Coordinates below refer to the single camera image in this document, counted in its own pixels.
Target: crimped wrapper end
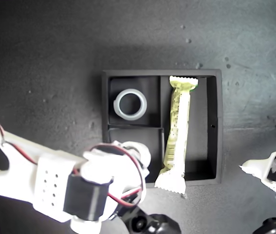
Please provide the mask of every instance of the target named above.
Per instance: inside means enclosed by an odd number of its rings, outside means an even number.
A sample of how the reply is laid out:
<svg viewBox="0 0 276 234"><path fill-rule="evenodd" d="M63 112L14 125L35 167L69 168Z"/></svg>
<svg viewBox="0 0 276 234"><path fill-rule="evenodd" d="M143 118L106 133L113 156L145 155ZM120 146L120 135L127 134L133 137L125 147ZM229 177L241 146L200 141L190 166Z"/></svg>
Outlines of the crimped wrapper end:
<svg viewBox="0 0 276 234"><path fill-rule="evenodd" d="M174 193L185 194L185 179L173 169L159 174L155 181L155 187Z"/></svg>

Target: white plastic ring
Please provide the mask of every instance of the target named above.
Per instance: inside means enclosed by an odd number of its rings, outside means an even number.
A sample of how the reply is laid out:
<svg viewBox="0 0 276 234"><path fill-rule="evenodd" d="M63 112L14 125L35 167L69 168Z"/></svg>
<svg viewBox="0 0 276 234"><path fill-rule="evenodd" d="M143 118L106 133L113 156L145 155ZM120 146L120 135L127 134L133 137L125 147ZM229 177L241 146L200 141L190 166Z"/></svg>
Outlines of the white plastic ring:
<svg viewBox="0 0 276 234"><path fill-rule="evenodd" d="M140 99L140 109L133 115L127 115L120 109L120 101L127 94L134 94ZM125 120L133 121L133 120L137 120L137 119L141 118L144 115L144 113L146 112L147 99L143 95L143 93L141 93L139 90L125 89L124 91L120 92L119 95L117 95L113 105L114 105L114 111L119 117L121 117Z"/></svg>

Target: gray table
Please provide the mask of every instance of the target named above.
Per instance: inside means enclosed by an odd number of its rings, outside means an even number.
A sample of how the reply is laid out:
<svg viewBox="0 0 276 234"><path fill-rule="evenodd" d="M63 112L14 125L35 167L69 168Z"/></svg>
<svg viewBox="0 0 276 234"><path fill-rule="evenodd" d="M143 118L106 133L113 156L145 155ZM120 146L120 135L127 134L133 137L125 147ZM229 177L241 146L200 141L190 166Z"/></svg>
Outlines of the gray table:
<svg viewBox="0 0 276 234"><path fill-rule="evenodd" d="M219 68L222 184L188 199L149 189L142 208L185 234L251 233L276 216L274 193L238 167L276 151L276 0L0 1L0 122L82 155L101 141L103 69ZM126 233L119 220L102 233ZM30 204L0 197L2 234L69 233Z"/></svg>

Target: candy bar wrapper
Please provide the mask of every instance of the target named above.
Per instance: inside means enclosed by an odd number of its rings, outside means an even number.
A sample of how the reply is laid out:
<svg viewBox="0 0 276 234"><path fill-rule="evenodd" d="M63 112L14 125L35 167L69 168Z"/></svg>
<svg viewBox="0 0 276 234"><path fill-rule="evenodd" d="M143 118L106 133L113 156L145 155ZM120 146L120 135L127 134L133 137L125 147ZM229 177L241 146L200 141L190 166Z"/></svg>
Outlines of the candy bar wrapper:
<svg viewBox="0 0 276 234"><path fill-rule="evenodd" d="M164 168L160 171L155 187L185 194L185 153L190 111L190 91L198 85L195 78L169 77L173 87L170 108L170 132L168 136Z"/></svg>

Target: yellow wrapper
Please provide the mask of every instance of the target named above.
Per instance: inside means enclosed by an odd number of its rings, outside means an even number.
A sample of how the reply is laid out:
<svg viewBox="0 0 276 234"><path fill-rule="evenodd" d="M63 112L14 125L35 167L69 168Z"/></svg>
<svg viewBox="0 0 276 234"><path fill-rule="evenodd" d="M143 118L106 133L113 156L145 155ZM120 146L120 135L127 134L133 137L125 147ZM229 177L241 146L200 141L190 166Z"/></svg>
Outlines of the yellow wrapper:
<svg viewBox="0 0 276 234"><path fill-rule="evenodd" d="M190 91L198 85L195 78L169 77L174 88L170 108L170 132L168 136L164 168L160 171L155 187L185 194L185 153L190 111Z"/></svg>

